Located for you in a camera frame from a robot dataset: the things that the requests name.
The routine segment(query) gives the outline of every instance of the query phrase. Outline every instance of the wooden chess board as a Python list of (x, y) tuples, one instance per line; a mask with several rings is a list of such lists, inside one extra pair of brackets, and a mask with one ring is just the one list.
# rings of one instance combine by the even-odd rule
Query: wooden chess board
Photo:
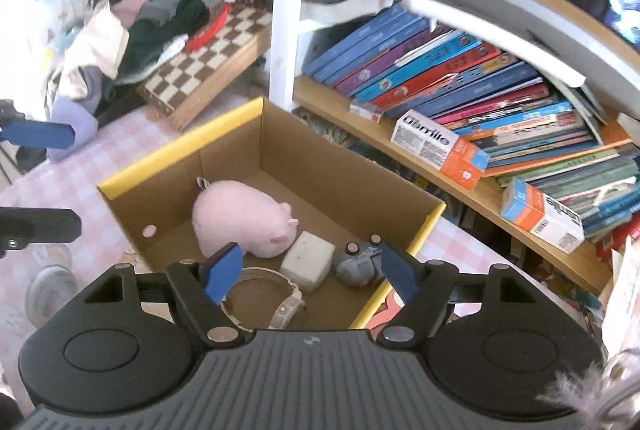
[(211, 43), (165, 62), (138, 93), (181, 131), (270, 45), (271, 14), (236, 4)]

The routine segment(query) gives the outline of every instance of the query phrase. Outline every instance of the red book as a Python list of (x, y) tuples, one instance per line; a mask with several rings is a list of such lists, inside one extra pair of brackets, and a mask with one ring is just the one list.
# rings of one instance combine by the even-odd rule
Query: red book
[(439, 86), (449, 83), (450, 79), (446, 78), (447, 76), (455, 76), (457, 73), (482, 64), (482, 62), (486, 62), (499, 54), (500, 50), (498, 48), (488, 42), (483, 42), (476, 48), (465, 51), (442, 64), (436, 65), (436, 67), (428, 69), (424, 73), (414, 76), (404, 84), (388, 90), (386, 93), (371, 100), (371, 102), (380, 108), (387, 109), (423, 91), (427, 87), (431, 90), (431, 86), (433, 86), (433, 91), (435, 91)]
[(546, 84), (534, 84), (502, 96), (490, 98), (472, 106), (464, 107), (463, 109), (459, 109), (458, 111), (454, 111), (448, 115), (434, 118), (434, 121), (437, 121), (440, 125), (444, 125), (445, 123), (451, 123), (452, 121), (460, 121), (465, 118), (484, 115), (492, 111), (498, 111), (518, 104), (525, 104), (534, 100), (540, 100), (548, 96), (549, 87)]
[(640, 213), (634, 214), (626, 224), (617, 227), (596, 244), (596, 255), (606, 264), (611, 262), (611, 250), (618, 251), (625, 245), (627, 236), (632, 241), (640, 239)]

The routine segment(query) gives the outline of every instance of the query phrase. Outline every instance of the pile of clothes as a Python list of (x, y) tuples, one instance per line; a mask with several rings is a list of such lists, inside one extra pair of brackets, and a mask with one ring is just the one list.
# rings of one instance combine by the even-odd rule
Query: pile of clothes
[(178, 54), (210, 12), (202, 0), (94, 0), (92, 16), (66, 49), (47, 82), (51, 121), (69, 123), (76, 142), (47, 151), (59, 160), (97, 134), (98, 106), (117, 86), (148, 78)]

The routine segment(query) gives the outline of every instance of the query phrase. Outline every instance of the plush pig ear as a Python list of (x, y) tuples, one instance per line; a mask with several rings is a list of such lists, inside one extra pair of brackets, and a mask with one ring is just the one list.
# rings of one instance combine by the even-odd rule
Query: plush pig ear
[(272, 237), (269, 242), (270, 243), (283, 243), (286, 240), (287, 240), (287, 236), (286, 235), (276, 235), (275, 237)]

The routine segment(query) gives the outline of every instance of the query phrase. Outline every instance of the purple book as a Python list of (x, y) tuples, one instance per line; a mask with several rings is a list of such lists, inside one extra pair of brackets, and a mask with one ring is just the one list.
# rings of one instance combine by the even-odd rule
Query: purple book
[(344, 80), (338, 82), (335, 84), (334, 89), (344, 96), (352, 94), (358, 87), (367, 83), (372, 78), (375, 78), (377, 75), (380, 75), (382, 71), (393, 66), (394, 62), (400, 57), (403, 57), (410, 51), (420, 48), (420, 46), (425, 45), (434, 38), (438, 38), (440, 35), (452, 30), (453, 28), (445, 26), (444, 24), (438, 24), (433, 32), (424, 30), (423, 32), (418, 33), (418, 35), (412, 36), (412, 38), (406, 40), (400, 44), (400, 46), (396, 46), (385, 54), (380, 55), (375, 60), (372, 60), (367, 65), (364, 65)]

